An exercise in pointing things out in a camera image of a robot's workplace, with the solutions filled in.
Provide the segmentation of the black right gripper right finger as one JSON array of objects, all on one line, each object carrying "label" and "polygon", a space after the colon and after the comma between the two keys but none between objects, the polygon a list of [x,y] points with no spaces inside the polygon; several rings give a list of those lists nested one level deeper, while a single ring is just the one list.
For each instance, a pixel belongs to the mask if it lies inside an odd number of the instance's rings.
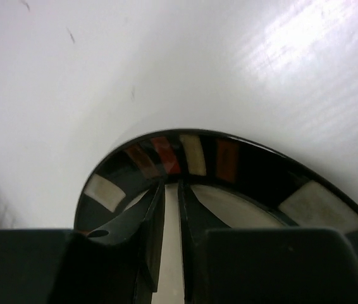
[{"label": "black right gripper right finger", "polygon": [[209,300],[206,239],[211,229],[227,229],[196,197],[190,184],[178,183],[180,232],[185,303],[207,303]]}]

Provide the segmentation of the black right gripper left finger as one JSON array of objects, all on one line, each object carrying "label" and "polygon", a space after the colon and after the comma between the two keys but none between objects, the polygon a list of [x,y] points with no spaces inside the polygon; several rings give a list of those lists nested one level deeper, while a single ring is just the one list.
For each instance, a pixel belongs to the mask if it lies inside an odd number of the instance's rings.
[{"label": "black right gripper left finger", "polygon": [[127,257],[157,291],[164,232],[165,185],[153,184],[132,207],[90,232],[87,237]]}]

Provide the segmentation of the black rimmed striped round plate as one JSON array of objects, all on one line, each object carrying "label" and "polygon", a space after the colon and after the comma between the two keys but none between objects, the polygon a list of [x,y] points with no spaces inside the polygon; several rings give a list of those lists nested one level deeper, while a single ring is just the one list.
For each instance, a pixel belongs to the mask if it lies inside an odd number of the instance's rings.
[{"label": "black rimmed striped round plate", "polygon": [[231,228],[332,228],[358,256],[358,204],[299,162],[210,130],[148,133],[110,152],[90,174],[74,226],[90,232],[163,182],[190,184],[198,200]]}]

